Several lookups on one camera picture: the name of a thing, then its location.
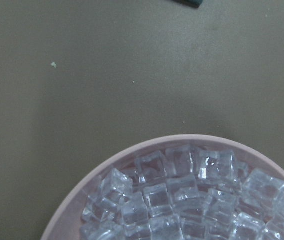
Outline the pink bowl of ice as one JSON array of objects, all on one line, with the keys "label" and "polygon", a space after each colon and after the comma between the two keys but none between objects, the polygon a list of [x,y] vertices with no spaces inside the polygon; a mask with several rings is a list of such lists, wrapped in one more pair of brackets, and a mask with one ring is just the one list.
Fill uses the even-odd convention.
[{"label": "pink bowl of ice", "polygon": [[92,170],[42,239],[284,240],[284,170],[224,138],[156,138]]}]

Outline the grey folded cloth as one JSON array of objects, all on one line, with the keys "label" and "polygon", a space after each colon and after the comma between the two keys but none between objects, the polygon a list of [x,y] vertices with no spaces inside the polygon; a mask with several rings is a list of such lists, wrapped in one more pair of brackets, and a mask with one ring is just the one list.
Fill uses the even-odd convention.
[{"label": "grey folded cloth", "polygon": [[204,0],[171,0],[171,1],[193,9],[198,9],[204,2]]}]

